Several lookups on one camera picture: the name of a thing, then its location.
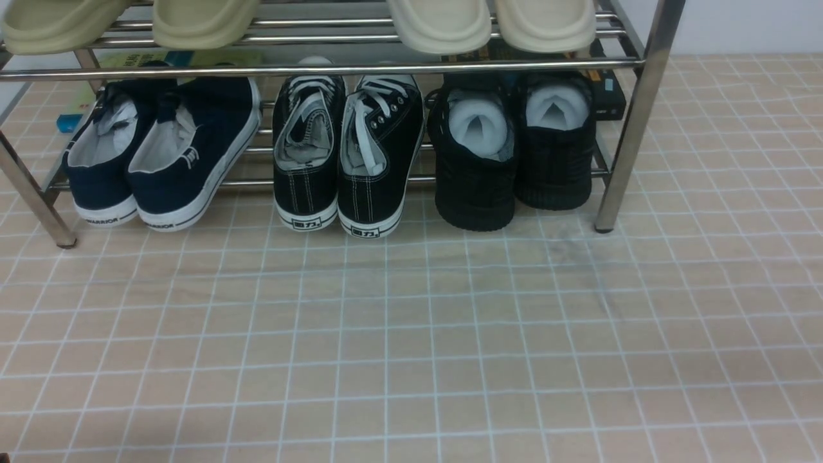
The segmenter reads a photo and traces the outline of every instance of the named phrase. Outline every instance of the slipper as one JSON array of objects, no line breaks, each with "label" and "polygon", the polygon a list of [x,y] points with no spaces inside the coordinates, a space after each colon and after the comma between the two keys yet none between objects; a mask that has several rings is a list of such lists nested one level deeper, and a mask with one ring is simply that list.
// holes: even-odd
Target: slipper
[{"label": "slipper", "polygon": [[388,9],[400,40],[423,53],[466,53],[491,37],[486,0],[388,0]]},{"label": "slipper", "polygon": [[170,49],[219,49],[240,40],[260,0],[155,0],[155,42]]},{"label": "slipper", "polygon": [[62,53],[100,38],[131,2],[12,0],[0,29],[13,54]]},{"label": "slipper", "polygon": [[561,53],[587,49],[597,33],[592,0],[496,0],[506,43],[525,51]]}]

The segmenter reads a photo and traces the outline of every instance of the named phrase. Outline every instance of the metal shoe rack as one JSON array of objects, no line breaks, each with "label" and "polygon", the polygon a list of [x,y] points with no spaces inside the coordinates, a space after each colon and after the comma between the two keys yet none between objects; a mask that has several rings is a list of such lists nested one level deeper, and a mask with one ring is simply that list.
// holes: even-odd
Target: metal shoe rack
[{"label": "metal shoe rack", "polygon": [[[284,3],[283,0],[263,0],[263,3]],[[598,0],[597,13],[599,39],[616,38],[620,42],[625,56],[619,58],[574,58],[570,60],[531,60],[531,61],[478,61],[469,63],[399,63],[375,65],[329,65],[323,67],[305,67],[297,65],[266,64],[254,67],[188,67],[188,68],[100,68],[95,57],[95,49],[139,49],[154,48],[151,38],[142,36],[123,36],[123,33],[148,32],[150,21],[117,21],[109,29],[115,35],[106,34],[86,49],[74,52],[81,69],[49,69],[3,71],[11,55],[3,45],[0,48],[0,82],[42,82],[42,81],[88,81],[92,89],[98,91],[106,79],[123,78],[158,78],[158,77],[198,77],[198,76],[290,76],[305,74],[440,74],[447,72],[497,72],[497,71],[557,71],[566,69],[607,69],[632,68],[637,82],[620,142],[614,157],[610,159],[606,147],[599,143],[600,152],[596,153],[597,168],[593,176],[606,184],[600,210],[594,223],[597,232],[608,233],[614,229],[617,213],[620,209],[632,168],[637,158],[640,142],[643,139],[646,124],[657,96],[663,72],[669,59],[672,42],[681,19],[686,0],[658,0],[649,39],[643,42],[630,24],[619,0]],[[136,1],[133,7],[150,7],[151,2]],[[390,27],[392,20],[388,17],[371,17],[357,19],[304,19],[271,20],[256,19],[250,26],[250,33],[237,42],[237,46],[261,45],[295,45],[295,44],[385,44],[398,43],[394,33],[356,33],[362,28]],[[323,28],[329,33],[302,35],[299,31],[307,28]],[[287,30],[289,33],[266,35],[266,30]],[[500,38],[495,32],[493,40]],[[263,108],[271,108],[272,102],[264,103]],[[261,134],[271,134],[271,129],[262,128]],[[431,150],[431,145],[422,149]],[[250,153],[267,154],[271,147],[251,147]],[[54,239],[57,246],[70,249],[77,243],[77,237],[54,209],[54,202],[62,191],[68,190],[68,183],[61,172],[60,162],[56,162],[47,178],[39,184],[32,177],[22,160],[17,156],[12,145],[0,131],[0,169],[26,201],[32,212],[43,224],[45,230]],[[432,182],[434,174],[414,175],[411,182]],[[259,187],[272,185],[273,180],[228,180],[225,187]]]}]

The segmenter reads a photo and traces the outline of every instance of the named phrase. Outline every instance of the black shoe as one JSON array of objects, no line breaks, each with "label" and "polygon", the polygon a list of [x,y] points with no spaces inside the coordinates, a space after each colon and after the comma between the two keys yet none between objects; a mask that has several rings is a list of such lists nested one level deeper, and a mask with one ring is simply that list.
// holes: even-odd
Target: black shoe
[{"label": "black shoe", "polygon": [[412,76],[366,76],[348,97],[337,194],[340,222],[352,236],[380,238],[400,223],[424,119]]},{"label": "black shoe", "polygon": [[[150,61],[144,67],[166,67]],[[137,201],[126,168],[157,117],[157,97],[177,86],[175,79],[110,82],[100,108],[66,146],[63,172],[77,213],[93,227],[115,227],[137,216]]]},{"label": "black shoe", "polygon": [[[302,64],[329,64],[307,58]],[[319,230],[337,217],[337,159],[340,155],[346,81],[340,76],[286,79],[274,105],[274,200],[287,227]]]},{"label": "black shoe", "polygon": [[447,77],[429,113],[435,205],[455,227],[492,232],[514,217],[517,149],[508,98],[490,76]]},{"label": "black shoe", "polygon": [[513,99],[521,153],[514,194],[533,208],[579,208],[592,193],[597,149],[591,82],[577,72],[526,74]]},{"label": "black shoe", "polygon": [[127,173],[146,225],[174,232],[199,220],[261,118],[251,78],[198,77],[161,96]]}]

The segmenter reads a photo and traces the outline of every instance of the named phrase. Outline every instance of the green book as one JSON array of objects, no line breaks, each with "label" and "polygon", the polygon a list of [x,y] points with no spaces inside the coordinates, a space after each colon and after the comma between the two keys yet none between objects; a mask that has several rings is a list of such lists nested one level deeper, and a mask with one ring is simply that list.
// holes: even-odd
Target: green book
[{"label": "green book", "polygon": [[[135,68],[149,61],[165,61],[172,66],[214,66],[232,63],[236,66],[257,66],[263,62],[263,52],[254,50],[217,49],[205,51],[159,51],[155,53],[117,53],[105,55],[101,68]],[[57,117],[61,133],[73,133],[85,114],[95,104],[91,87],[81,86],[74,100]]]}]

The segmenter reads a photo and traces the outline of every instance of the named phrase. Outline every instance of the black box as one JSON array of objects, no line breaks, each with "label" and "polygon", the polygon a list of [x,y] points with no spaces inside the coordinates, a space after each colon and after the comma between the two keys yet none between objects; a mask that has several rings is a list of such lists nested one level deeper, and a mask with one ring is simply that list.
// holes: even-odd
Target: black box
[{"label": "black box", "polygon": [[[595,40],[589,53],[594,58],[605,57],[600,40]],[[503,40],[492,40],[483,48],[464,54],[444,56],[441,60],[445,63],[465,63],[477,61],[523,61],[538,59],[568,59],[572,58],[572,53],[567,54],[537,54],[512,48]],[[508,85],[514,84],[514,80],[521,72],[506,72],[504,79]],[[587,71],[583,72],[591,81],[594,88],[594,110],[597,120],[621,120],[625,112],[625,95],[617,77],[612,70]]]}]

